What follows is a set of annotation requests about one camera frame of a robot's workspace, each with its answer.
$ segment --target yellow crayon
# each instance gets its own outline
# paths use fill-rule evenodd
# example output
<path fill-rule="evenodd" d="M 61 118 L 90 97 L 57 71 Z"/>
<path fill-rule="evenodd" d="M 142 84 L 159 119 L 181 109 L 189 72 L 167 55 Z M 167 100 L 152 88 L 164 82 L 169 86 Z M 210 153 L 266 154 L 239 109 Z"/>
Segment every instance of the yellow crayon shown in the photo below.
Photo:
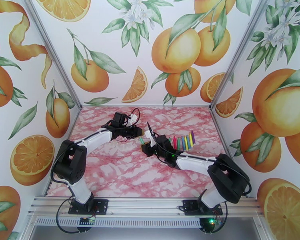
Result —
<path fill-rule="evenodd" d="M 190 139 L 190 145 L 191 145 L 191 148 L 193 147 L 193 140 L 192 140 L 192 135 L 191 133 L 189 133 L 189 139 Z"/>
<path fill-rule="evenodd" d="M 186 144 L 186 151 L 188 151 L 189 148 L 188 148 L 188 142 L 187 142 L 187 137 L 186 136 L 184 137 L 184 143 Z"/>

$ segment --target mounting plate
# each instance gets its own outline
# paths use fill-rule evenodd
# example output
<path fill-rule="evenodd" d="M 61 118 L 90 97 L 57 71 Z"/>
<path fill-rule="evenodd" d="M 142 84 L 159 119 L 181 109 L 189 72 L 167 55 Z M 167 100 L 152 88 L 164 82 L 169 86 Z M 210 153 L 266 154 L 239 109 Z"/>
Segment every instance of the mounting plate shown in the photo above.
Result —
<path fill-rule="evenodd" d="M 220 204 L 212 209 L 203 207 L 203 210 L 200 210 L 197 200 L 183 200 L 182 207 L 186 216 L 214 216 L 216 213 L 221 216 L 223 214 Z"/>
<path fill-rule="evenodd" d="M 84 210 L 83 208 L 79 208 L 75 204 L 71 203 L 68 214 L 69 215 L 93 215 L 93 214 L 105 215 L 105 214 L 107 214 L 108 202 L 109 202 L 109 200 L 94 199 L 92 208 L 89 212 L 87 210 Z"/>

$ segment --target table surface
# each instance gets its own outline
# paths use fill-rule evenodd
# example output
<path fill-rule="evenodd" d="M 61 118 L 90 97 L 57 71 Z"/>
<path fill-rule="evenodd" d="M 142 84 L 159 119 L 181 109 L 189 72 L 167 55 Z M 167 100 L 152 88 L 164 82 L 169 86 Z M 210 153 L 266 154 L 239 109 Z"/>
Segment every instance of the table surface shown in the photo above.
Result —
<path fill-rule="evenodd" d="M 151 128 L 167 137 L 180 137 L 193 130 L 196 144 L 188 153 L 217 156 L 224 153 L 208 107 L 138 107 L 138 126 Z M 130 114 L 134 107 L 84 107 L 70 136 L 84 138 L 113 118 L 115 112 Z M 155 156 L 146 157 L 138 138 L 106 143 L 87 157 L 84 174 L 88 188 L 96 197 L 198 197 L 212 185 L 208 176 L 177 170 L 161 163 Z M 63 184 L 52 183 L 47 196 L 70 196 Z"/>

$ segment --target red crayon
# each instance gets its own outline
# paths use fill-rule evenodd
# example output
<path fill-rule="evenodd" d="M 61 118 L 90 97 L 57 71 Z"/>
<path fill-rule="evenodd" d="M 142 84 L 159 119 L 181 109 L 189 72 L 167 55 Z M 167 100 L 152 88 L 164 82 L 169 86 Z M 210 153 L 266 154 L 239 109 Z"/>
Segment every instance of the red crayon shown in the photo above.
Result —
<path fill-rule="evenodd" d="M 193 144 L 196 143 L 195 139 L 194 139 L 194 133 L 193 133 L 193 130 L 191 131 L 191 136 L 192 136 L 192 141 L 193 141 Z"/>
<path fill-rule="evenodd" d="M 177 150 L 177 140 L 175 136 L 173 136 L 173 147 L 175 150 Z"/>

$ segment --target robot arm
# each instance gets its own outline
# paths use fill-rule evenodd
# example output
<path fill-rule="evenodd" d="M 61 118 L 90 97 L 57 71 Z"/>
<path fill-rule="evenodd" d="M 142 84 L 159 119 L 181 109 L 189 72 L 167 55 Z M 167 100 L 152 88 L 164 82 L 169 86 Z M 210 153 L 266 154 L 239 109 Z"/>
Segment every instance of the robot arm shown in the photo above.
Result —
<path fill-rule="evenodd" d="M 249 178 L 230 157 L 220 154 L 216 158 L 205 158 L 175 150 L 165 135 L 156 137 L 149 124 L 148 127 L 149 130 L 145 135 L 150 142 L 142 145 L 142 151 L 147 156 L 156 155 L 163 158 L 171 168 L 191 170 L 212 179 L 214 185 L 205 190 L 198 199 L 201 211 L 205 208 L 212 209 L 225 201 L 236 204 L 245 194 L 244 190 L 249 183 Z"/>
<path fill-rule="evenodd" d="M 99 146 L 116 139 L 118 136 L 127 139 L 136 138 L 143 134 L 141 128 L 135 123 L 138 116 L 116 112 L 114 118 L 103 125 L 92 135 L 77 141 L 65 140 L 62 142 L 57 154 L 52 172 L 56 173 L 70 189 L 75 197 L 76 207 L 90 212 L 93 207 L 93 194 L 84 180 L 86 157 Z"/>

